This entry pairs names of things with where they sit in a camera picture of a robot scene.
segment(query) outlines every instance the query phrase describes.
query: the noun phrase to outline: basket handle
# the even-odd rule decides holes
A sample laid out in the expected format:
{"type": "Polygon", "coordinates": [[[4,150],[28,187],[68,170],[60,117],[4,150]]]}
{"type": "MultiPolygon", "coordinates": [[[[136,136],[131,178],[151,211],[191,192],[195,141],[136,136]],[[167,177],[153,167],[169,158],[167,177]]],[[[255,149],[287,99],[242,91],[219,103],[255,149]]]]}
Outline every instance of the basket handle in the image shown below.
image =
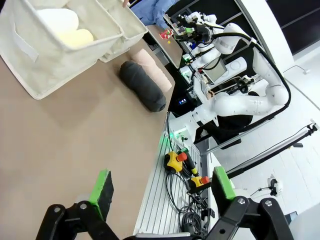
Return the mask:
{"type": "Polygon", "coordinates": [[[39,56],[39,53],[17,33],[13,14],[10,16],[10,23],[13,28],[12,29],[13,41],[19,47],[19,49],[25,54],[27,54],[30,57],[30,59],[35,63],[39,56]]]}

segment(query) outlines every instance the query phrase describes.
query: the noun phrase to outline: red button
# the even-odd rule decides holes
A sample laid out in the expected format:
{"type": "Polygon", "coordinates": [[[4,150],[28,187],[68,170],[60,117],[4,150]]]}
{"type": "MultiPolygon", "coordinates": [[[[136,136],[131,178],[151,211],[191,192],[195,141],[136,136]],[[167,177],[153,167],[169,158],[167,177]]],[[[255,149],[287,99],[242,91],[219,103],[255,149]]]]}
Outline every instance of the red button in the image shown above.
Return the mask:
{"type": "Polygon", "coordinates": [[[176,157],[176,160],[178,162],[183,162],[185,160],[187,160],[187,154],[185,154],[184,152],[180,153],[177,157],[176,157]]]}
{"type": "Polygon", "coordinates": [[[200,182],[202,184],[207,184],[210,182],[209,177],[208,176],[204,176],[203,178],[201,178],[200,182]]]}

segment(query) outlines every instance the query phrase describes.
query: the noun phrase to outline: person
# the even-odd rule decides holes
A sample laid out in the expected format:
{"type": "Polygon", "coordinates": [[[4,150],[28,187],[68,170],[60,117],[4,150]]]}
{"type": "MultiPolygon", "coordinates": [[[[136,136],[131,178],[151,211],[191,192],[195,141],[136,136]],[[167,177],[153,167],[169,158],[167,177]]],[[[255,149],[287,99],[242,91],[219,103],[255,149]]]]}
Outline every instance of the person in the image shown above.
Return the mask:
{"type": "MultiPolygon", "coordinates": [[[[131,10],[144,25],[156,24],[163,28],[163,30],[167,30],[169,26],[164,20],[164,15],[177,1],[178,0],[141,0],[134,5],[131,10]]],[[[122,6],[127,6],[128,2],[129,0],[124,0],[122,6]]]]}

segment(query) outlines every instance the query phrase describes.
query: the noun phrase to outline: human hand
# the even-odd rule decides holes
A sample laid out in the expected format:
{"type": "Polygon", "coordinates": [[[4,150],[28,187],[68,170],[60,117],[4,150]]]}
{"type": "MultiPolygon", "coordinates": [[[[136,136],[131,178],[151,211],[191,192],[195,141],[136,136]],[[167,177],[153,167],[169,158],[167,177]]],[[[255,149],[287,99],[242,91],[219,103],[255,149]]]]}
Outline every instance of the human hand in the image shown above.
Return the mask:
{"type": "Polygon", "coordinates": [[[124,0],[123,4],[122,4],[122,7],[125,8],[127,6],[128,2],[129,2],[129,0],[124,0]]]}

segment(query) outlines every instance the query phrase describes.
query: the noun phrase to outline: pink rolled cloth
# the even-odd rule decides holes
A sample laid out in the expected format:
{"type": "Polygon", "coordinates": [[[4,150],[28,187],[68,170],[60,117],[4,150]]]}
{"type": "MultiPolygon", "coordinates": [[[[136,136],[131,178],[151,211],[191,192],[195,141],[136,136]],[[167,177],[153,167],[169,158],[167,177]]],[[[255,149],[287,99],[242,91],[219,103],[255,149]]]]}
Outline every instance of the pink rolled cloth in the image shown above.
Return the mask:
{"type": "Polygon", "coordinates": [[[145,49],[141,49],[139,52],[132,55],[131,59],[142,66],[146,74],[155,82],[155,84],[157,84],[163,93],[169,91],[169,89],[172,87],[172,84],[157,66],[152,56],[150,56],[145,49]]]}

